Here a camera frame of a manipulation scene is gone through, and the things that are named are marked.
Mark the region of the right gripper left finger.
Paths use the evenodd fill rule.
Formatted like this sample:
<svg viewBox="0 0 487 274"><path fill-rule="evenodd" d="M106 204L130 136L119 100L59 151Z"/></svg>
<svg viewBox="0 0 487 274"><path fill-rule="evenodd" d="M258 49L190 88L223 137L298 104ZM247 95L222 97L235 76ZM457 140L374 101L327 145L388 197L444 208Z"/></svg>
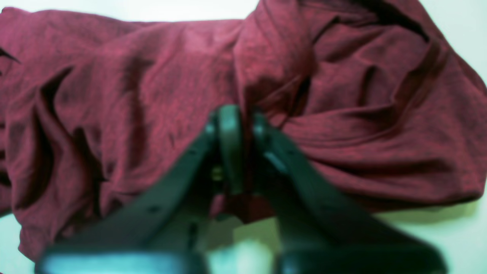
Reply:
<svg viewBox="0 0 487 274"><path fill-rule="evenodd" d="M208 274L214 196L244 191L240 108L224 105L172 168L105 220L48 248L37 274Z"/></svg>

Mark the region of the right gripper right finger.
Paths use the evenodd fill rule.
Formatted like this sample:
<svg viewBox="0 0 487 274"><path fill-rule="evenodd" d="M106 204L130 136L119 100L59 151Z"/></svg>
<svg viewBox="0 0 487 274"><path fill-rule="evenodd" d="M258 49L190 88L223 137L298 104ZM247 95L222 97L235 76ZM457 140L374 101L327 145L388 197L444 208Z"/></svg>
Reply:
<svg viewBox="0 0 487 274"><path fill-rule="evenodd" d="M445 274L436 248L377 220L253 115L255 185L278 219L277 274Z"/></svg>

